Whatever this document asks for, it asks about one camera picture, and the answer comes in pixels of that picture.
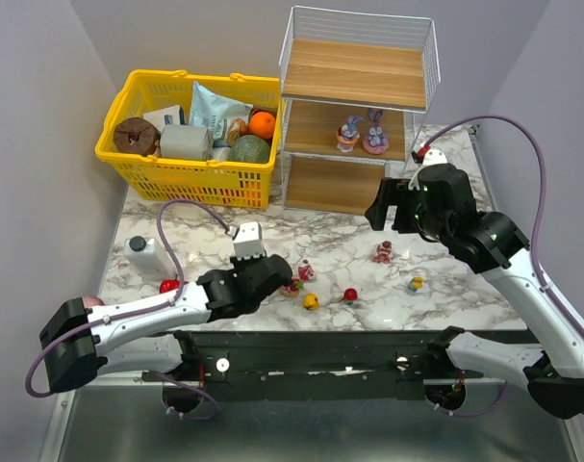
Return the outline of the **brown chocolate donut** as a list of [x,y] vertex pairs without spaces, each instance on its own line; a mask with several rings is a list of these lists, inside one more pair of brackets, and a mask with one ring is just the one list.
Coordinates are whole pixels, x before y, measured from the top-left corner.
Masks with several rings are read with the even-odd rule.
[[160,132],[156,126],[141,117],[127,118],[114,128],[114,146],[124,154],[154,155],[159,139]]

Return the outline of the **red bell pepper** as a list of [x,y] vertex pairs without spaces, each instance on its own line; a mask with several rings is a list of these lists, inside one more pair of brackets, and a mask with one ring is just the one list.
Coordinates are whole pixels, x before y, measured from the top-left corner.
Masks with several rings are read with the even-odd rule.
[[177,292],[181,287],[187,284],[186,281],[181,281],[180,279],[166,279],[159,287],[160,294],[166,294],[171,292]]

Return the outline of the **white blue box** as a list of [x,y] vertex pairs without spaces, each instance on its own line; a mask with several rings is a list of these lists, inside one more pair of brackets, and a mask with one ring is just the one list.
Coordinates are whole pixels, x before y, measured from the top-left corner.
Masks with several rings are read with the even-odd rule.
[[169,106],[160,110],[145,112],[141,116],[151,123],[158,131],[163,131],[167,125],[186,125],[185,112],[180,105]]

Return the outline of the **yellow plastic basket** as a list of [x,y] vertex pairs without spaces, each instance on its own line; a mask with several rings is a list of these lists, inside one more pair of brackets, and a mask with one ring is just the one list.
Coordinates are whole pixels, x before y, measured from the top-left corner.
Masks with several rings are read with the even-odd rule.
[[94,147],[97,158],[112,166],[144,199],[187,198],[209,205],[264,209],[281,138],[276,119],[269,160],[263,164],[185,161],[156,156],[142,157],[117,151],[114,128],[127,118],[175,104],[190,106],[192,83],[216,94],[258,108],[280,111],[280,83],[275,77],[232,73],[228,76],[194,75],[186,70],[136,69],[115,97]]

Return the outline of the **white paper roll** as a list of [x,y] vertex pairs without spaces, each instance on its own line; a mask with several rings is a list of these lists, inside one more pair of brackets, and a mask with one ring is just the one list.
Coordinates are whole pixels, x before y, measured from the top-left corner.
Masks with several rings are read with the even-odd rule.
[[213,144],[206,127],[169,124],[161,134],[160,151],[166,159],[207,161],[212,158]]

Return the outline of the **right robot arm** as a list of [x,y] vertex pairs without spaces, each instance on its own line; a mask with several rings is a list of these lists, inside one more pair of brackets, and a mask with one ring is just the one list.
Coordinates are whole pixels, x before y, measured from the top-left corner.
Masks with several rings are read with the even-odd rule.
[[499,212],[478,210],[467,174],[450,163],[424,167],[414,180],[382,179],[365,212],[373,230],[384,228],[390,207],[396,208],[395,231],[444,245],[501,293],[538,341],[502,344],[449,327],[429,343],[432,369],[504,380],[560,419],[584,413],[584,325],[567,301],[555,301],[517,225]]

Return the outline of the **large purple bunny toy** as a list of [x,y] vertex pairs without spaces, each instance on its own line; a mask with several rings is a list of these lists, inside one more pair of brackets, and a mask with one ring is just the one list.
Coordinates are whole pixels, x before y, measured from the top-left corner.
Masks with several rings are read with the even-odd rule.
[[381,124],[382,110],[369,108],[369,127],[363,138],[363,148],[371,155],[384,154],[389,149],[389,141]]

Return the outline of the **red cherry toy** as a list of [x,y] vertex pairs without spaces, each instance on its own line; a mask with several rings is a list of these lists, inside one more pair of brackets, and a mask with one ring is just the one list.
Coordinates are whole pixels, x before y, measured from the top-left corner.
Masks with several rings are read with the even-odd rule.
[[353,288],[348,288],[344,291],[341,303],[352,306],[358,300],[358,293]]

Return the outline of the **white can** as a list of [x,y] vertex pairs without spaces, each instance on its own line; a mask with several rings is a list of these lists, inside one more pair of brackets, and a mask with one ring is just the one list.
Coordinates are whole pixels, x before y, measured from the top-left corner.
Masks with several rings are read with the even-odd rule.
[[218,163],[226,162],[231,154],[229,146],[214,147],[212,152],[212,159]]

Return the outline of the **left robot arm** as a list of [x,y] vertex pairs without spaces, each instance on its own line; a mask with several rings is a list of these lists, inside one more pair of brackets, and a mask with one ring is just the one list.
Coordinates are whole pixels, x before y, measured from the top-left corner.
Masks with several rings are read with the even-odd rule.
[[81,298],[68,300],[39,333],[49,392],[89,384],[113,363],[113,351],[135,340],[252,314],[291,283],[290,265],[273,254],[232,269],[211,269],[175,291],[129,303],[88,308]]

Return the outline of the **blue snack bag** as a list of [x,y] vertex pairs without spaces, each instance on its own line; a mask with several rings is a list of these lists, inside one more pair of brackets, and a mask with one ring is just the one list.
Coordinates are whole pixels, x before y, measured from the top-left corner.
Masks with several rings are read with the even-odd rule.
[[249,120],[253,106],[219,95],[194,81],[189,111],[189,125],[208,128],[213,136],[214,147],[229,146],[227,132],[235,118]]

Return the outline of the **brown onion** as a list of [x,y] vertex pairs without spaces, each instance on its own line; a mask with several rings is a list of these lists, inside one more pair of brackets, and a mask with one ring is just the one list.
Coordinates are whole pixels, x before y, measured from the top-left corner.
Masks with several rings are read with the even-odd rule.
[[240,137],[249,133],[247,123],[242,118],[235,118],[230,122],[227,132],[227,144],[232,146]]

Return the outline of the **yellow blue duck toy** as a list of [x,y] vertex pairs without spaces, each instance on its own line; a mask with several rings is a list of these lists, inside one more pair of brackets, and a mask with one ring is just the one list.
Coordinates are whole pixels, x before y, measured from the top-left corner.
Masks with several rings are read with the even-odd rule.
[[416,293],[421,287],[423,286],[423,278],[420,276],[415,276],[411,279],[411,281],[408,283],[408,290],[411,293]]

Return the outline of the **pink bear toy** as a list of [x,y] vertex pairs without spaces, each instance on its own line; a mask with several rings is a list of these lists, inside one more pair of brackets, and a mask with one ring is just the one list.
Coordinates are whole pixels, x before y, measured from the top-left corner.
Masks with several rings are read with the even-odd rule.
[[316,273],[307,259],[303,259],[298,267],[298,276],[302,281],[313,281]]

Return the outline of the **green melon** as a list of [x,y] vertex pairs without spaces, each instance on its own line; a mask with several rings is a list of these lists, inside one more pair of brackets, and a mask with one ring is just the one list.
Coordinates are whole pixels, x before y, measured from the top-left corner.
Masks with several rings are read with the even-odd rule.
[[239,137],[231,146],[229,162],[266,164],[270,158],[270,145],[254,135]]

